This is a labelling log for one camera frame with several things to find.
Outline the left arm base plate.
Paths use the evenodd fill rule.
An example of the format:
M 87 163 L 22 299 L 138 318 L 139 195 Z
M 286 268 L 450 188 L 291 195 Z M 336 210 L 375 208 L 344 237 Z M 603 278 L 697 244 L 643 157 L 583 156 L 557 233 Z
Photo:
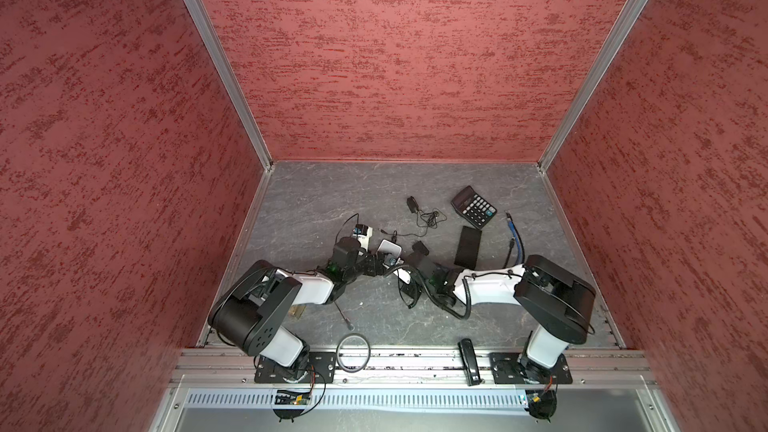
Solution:
M 310 384 L 313 379 L 320 383 L 332 383 L 336 370 L 334 352 L 308 352 L 299 356 L 290 366 L 282 366 L 272 359 L 259 357 L 253 381 L 256 384 Z

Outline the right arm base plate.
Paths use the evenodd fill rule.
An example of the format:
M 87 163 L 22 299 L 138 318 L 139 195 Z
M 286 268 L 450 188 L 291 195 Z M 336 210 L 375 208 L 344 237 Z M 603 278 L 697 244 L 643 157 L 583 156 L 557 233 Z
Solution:
M 561 354 L 554 366 L 546 368 L 524 353 L 489 354 L 490 370 L 496 385 L 570 385 L 573 378 L 566 357 Z

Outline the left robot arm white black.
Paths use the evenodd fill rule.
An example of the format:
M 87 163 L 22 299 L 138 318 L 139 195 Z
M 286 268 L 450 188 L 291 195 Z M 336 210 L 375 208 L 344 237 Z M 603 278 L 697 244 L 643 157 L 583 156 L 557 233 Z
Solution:
M 310 346 L 283 327 L 290 309 L 333 304 L 357 278 L 386 276 L 386 257 L 400 254 L 401 248 L 387 241 L 371 251 L 352 236 L 339 239 L 326 265 L 310 272 L 259 260 L 217 299 L 207 323 L 223 342 L 298 382 L 309 373 Z

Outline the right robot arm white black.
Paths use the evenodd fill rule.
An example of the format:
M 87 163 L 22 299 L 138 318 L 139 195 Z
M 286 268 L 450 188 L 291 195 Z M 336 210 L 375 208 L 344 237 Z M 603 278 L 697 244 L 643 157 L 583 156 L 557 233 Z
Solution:
M 482 304 L 518 306 L 537 323 L 520 353 L 494 353 L 497 384 L 571 384 L 564 352 L 594 332 L 595 288 L 555 262 L 531 255 L 524 263 L 489 271 L 447 268 L 412 253 L 394 269 L 398 292 L 410 308 L 426 297 L 446 314 L 466 321 Z

